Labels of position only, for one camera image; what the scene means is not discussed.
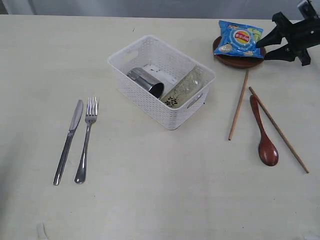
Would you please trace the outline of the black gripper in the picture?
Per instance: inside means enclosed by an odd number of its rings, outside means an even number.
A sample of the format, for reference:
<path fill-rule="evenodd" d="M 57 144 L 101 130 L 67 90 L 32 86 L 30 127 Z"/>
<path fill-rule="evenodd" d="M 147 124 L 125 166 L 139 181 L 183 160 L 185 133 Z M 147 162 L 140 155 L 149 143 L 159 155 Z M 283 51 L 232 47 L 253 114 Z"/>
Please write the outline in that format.
<path fill-rule="evenodd" d="M 264 59 L 293 62 L 298 58 L 302 66 L 310 65 L 311 57 L 307 49 L 320 44 L 320 19 L 304 19 L 292 23 L 282 12 L 278 12 L 273 15 L 272 21 L 276 26 L 255 44 L 256 48 L 279 45 L 283 38 L 287 44 L 269 51 Z"/>

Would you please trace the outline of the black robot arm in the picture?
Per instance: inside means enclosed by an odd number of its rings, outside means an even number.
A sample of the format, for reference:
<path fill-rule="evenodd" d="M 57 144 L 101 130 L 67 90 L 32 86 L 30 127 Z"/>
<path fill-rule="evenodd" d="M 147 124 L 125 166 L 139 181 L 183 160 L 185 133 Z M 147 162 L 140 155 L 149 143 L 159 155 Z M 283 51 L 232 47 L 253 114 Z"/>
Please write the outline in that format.
<path fill-rule="evenodd" d="M 312 16 L 292 23 L 282 12 L 278 12 L 272 16 L 272 21 L 276 24 L 275 28 L 255 46 L 259 49 L 279 45 L 282 38 L 287 40 L 287 44 L 269 51 L 264 59 L 293 62 L 299 58 L 302 66 L 310 65 L 311 57 L 307 49 L 320 44 L 320 18 Z"/>

